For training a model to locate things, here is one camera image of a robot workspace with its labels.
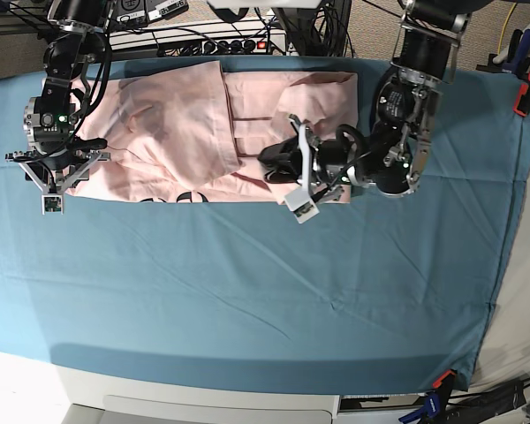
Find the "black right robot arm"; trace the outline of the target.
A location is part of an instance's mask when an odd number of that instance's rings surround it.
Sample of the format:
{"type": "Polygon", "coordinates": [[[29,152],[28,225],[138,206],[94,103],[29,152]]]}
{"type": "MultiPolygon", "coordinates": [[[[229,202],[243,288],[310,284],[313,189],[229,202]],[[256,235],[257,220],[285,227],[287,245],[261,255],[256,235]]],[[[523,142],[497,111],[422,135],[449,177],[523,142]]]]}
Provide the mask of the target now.
{"type": "Polygon", "coordinates": [[[58,34],[43,57],[42,93],[24,111],[27,150],[5,157],[24,170],[46,201],[60,201],[94,163],[110,157],[105,139],[83,140],[78,132],[108,85],[114,9],[112,1],[53,1],[47,10],[58,34]]]}

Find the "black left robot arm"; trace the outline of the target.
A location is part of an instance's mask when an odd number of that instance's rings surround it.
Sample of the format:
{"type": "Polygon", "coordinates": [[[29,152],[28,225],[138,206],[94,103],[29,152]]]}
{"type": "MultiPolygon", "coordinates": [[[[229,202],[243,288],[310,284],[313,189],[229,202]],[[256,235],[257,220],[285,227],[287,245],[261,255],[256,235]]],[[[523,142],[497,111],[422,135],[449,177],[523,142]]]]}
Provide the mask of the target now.
{"type": "Polygon", "coordinates": [[[388,196],[417,190],[430,148],[431,131],[446,72],[454,72],[461,39],[471,18],[437,1],[408,1],[393,58],[375,90],[370,134],[341,124],[331,140],[290,115],[296,136],[259,156],[264,179],[295,183],[285,202],[296,215],[337,200],[346,186],[375,186],[388,196]]]}

